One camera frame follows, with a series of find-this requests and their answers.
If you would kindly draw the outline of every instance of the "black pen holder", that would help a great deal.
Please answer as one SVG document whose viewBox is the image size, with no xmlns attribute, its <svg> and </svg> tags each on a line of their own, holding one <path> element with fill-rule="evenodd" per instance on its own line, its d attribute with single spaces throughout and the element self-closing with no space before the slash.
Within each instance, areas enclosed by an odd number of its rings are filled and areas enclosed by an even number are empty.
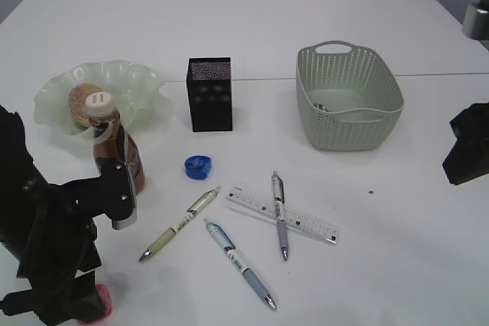
<svg viewBox="0 0 489 326">
<path fill-rule="evenodd" d="M 186 89 L 193 132 L 232 131 L 231 58 L 189 59 Z"/>
</svg>

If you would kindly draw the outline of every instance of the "ballpoint pen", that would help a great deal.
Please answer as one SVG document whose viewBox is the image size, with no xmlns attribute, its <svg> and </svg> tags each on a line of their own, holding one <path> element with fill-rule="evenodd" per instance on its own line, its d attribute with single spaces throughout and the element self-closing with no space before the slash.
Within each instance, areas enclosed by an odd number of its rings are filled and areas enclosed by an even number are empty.
<svg viewBox="0 0 489 326">
<path fill-rule="evenodd" d="M 146 251 L 139 258 L 139 262 L 143 263 L 148 261 L 156 252 L 161 250 L 183 227 L 185 227 L 189 221 L 194 219 L 196 215 L 198 215 L 212 200 L 215 199 L 215 197 L 219 194 L 219 191 L 221 191 L 221 188 L 216 187 L 215 189 L 202 195 L 190 208 L 187 209 L 186 214 L 182 219 L 180 219 L 180 221 L 169 227 L 146 249 Z"/>
<path fill-rule="evenodd" d="M 243 263 L 236 253 L 236 246 L 229 239 L 228 235 L 222 230 L 222 228 L 210 221 L 208 218 L 204 219 L 206 229 L 214 238 L 215 242 L 224 250 L 225 254 L 229 257 L 233 265 L 243 275 L 249 286 L 257 293 L 258 297 L 267 305 L 270 309 L 276 310 L 277 306 L 275 301 L 268 292 L 267 288 L 261 283 L 259 278 L 254 274 L 253 270 Z"/>
<path fill-rule="evenodd" d="M 277 171 L 272 175 L 272 189 L 274 191 L 275 213 L 277 215 L 277 232 L 280 252 L 283 259 L 289 258 L 289 240 L 287 238 L 287 225 L 285 224 L 285 197 L 283 195 L 283 182 Z"/>
</svg>

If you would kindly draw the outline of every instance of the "black device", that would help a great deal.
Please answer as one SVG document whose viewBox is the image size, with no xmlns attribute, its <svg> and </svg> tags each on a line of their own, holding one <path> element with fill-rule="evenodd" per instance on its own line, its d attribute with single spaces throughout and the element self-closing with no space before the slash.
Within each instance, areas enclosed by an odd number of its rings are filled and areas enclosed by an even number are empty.
<svg viewBox="0 0 489 326">
<path fill-rule="evenodd" d="M 189 59 L 186 89 L 194 132 L 232 131 L 231 58 Z"/>
<path fill-rule="evenodd" d="M 489 103 L 474 103 L 450 121 L 457 141 L 443 162 L 452 185 L 489 173 Z"/>
<path fill-rule="evenodd" d="M 126 164 L 103 160 L 100 177 L 50 184 L 28 153 L 20 116 L 0 106 L 0 128 L 0 242 L 19 260 L 17 277 L 32 288 L 6 295 L 0 309 L 9 316 L 34 311 L 48 326 L 101 318 L 106 309 L 96 291 L 93 270 L 101 260 L 92 218 L 123 221 L 134 214 Z M 84 274 L 76 277 L 78 270 Z"/>
</svg>

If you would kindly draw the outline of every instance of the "pink object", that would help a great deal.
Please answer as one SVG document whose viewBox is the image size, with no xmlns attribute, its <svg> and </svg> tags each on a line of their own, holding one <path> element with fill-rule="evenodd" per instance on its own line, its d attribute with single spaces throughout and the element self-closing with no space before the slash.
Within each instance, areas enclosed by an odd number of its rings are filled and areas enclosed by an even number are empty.
<svg viewBox="0 0 489 326">
<path fill-rule="evenodd" d="M 96 284 L 95 288 L 97 289 L 97 292 L 99 293 L 100 298 L 104 302 L 105 314 L 101 318 L 96 319 L 92 322 L 83 322 L 80 320 L 76 320 L 76 322 L 78 322 L 79 324 L 95 324 L 96 322 L 100 322 L 101 320 L 105 320 L 108 316 L 110 316 L 112 314 L 112 300 L 110 298 L 110 293 L 108 292 L 107 287 L 104 286 L 103 284 Z"/>
</svg>

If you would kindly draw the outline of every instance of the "light blue pen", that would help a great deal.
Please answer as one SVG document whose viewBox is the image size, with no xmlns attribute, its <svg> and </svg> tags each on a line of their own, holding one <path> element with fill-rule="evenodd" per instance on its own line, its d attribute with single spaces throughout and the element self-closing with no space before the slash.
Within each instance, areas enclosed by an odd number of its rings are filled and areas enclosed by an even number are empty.
<svg viewBox="0 0 489 326">
<path fill-rule="evenodd" d="M 236 247 L 229 239 L 228 235 L 222 230 L 222 228 L 216 223 L 211 222 L 208 218 L 204 219 L 206 229 L 209 234 L 214 238 L 215 242 L 224 250 L 225 254 L 229 257 L 233 265 L 243 275 L 246 282 L 257 293 L 258 297 L 273 310 L 277 309 L 275 301 L 268 292 L 267 288 L 261 283 L 259 278 L 253 273 L 253 270 L 243 263 L 236 253 Z"/>
</svg>

